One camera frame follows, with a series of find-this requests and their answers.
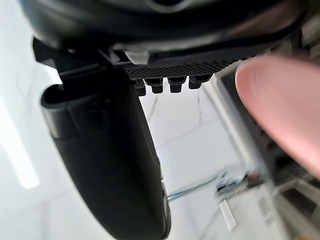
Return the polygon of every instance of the white marble surface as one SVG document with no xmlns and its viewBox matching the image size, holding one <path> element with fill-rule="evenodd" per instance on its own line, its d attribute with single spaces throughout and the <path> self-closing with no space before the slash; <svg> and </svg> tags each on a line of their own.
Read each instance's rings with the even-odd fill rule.
<svg viewBox="0 0 320 240">
<path fill-rule="evenodd" d="M 163 93 L 153 94 L 150 86 L 146 86 L 146 91 L 147 95 L 140 97 L 140 101 L 156 148 L 218 117 L 203 88 L 189 89 L 188 79 L 180 93 L 170 92 L 166 78 L 163 81 Z"/>
<path fill-rule="evenodd" d="M 0 97 L 40 182 L 36 188 L 23 188 L 0 147 L 0 240 L 112 239 L 83 203 L 49 136 L 39 99 L 55 80 L 34 61 L 31 30 L 16 1 L 0 1 L 0 28 Z M 168 192 L 240 161 L 203 89 L 189 90 L 185 83 L 179 94 L 169 93 L 168 86 L 160 95 L 152 94 L 150 87 L 147 92 L 140 100 Z M 173 202 L 169 240 L 231 239 L 216 212 L 218 203 L 212 189 Z M 246 207 L 243 201 L 239 208 Z M 247 225 L 255 219 L 252 213 Z M 204 234 L 207 228 L 211 229 L 210 222 L 216 228 Z"/>
</svg>

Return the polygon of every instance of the curved black plastic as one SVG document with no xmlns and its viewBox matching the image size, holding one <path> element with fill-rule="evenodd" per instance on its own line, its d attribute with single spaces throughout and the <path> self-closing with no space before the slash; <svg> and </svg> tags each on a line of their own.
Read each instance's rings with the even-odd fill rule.
<svg viewBox="0 0 320 240">
<path fill-rule="evenodd" d="M 132 86 L 110 82 L 110 91 L 81 94 L 53 85 L 41 98 L 43 113 L 101 225 L 118 240 L 161 240 L 170 231 L 170 211 L 147 121 Z"/>
<path fill-rule="evenodd" d="M 231 27 L 246 21 L 251 24 L 249 20 L 281 2 L 284 0 L 220 0 L 205 7 L 161 14 L 130 12 L 102 0 L 20 0 L 36 37 L 54 48 L 183 39 L 211 33 L 220 34 L 217 36 L 223 41 L 233 34 Z"/>
</svg>

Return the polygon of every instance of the white surface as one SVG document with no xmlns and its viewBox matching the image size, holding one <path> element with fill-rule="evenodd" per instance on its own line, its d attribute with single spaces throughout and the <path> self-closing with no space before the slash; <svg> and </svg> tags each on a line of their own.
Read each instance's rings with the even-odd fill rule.
<svg viewBox="0 0 320 240">
<path fill-rule="evenodd" d="M 27 154 L 19 132 L 10 117 L 7 106 L 0 98 L 0 142 L 11 162 L 14 173 L 20 184 L 26 189 L 39 185 L 39 178 Z"/>
<path fill-rule="evenodd" d="M 236 223 L 236 220 L 235 220 L 232 212 L 230 211 L 227 200 L 223 200 L 223 202 L 220 203 L 219 207 L 220 207 L 221 213 L 223 215 L 226 227 L 231 232 L 233 229 L 236 228 L 237 223 Z"/>
<path fill-rule="evenodd" d="M 39 178 L 39 186 L 22 187 L 0 144 L 0 240 L 112 239 L 76 192 L 49 136 L 39 99 L 55 80 L 35 63 L 31 31 L 13 0 L 0 1 L 0 29 L 0 97 Z M 168 192 L 239 161 L 202 89 L 189 90 L 185 83 L 180 94 L 169 93 L 168 87 L 158 97 L 149 87 L 147 91 L 141 102 Z M 218 208 L 212 189 L 174 201 L 169 240 L 230 239 Z"/>
</svg>

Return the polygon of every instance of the black plastic housing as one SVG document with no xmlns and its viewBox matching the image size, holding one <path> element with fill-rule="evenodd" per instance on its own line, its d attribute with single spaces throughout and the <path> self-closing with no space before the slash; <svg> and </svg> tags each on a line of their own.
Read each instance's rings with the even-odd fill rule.
<svg viewBox="0 0 320 240">
<path fill-rule="evenodd" d="M 82 198 L 114 238 L 166 238 L 170 210 L 140 101 L 121 79 L 101 83 L 53 85 L 43 93 L 53 140 Z"/>
</svg>

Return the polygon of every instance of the textured black surface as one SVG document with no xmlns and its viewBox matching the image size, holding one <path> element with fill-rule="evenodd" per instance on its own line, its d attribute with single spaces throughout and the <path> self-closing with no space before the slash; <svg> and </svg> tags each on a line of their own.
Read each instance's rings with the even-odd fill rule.
<svg viewBox="0 0 320 240">
<path fill-rule="evenodd" d="M 238 61 L 238 59 L 232 59 L 231 61 L 221 62 L 212 61 L 203 63 L 183 64 L 168 67 L 135 66 L 125 68 L 125 72 L 132 80 L 206 75 L 217 73 L 236 61 Z"/>
<path fill-rule="evenodd" d="M 138 97 L 147 95 L 147 90 L 145 86 L 142 88 L 135 88 L 134 91 Z"/>
<path fill-rule="evenodd" d="M 201 83 L 193 83 L 189 81 L 189 89 L 199 89 L 201 87 Z"/>
<path fill-rule="evenodd" d="M 194 84 L 203 84 L 208 82 L 212 77 L 212 74 L 190 76 L 189 81 Z"/>
<path fill-rule="evenodd" d="M 173 94 L 180 93 L 182 89 L 182 85 L 170 85 L 170 92 Z"/>
<path fill-rule="evenodd" d="M 164 88 L 163 88 L 162 85 L 161 86 L 153 86 L 152 87 L 152 92 L 154 94 L 161 94 L 163 91 L 164 91 Z"/>
</svg>

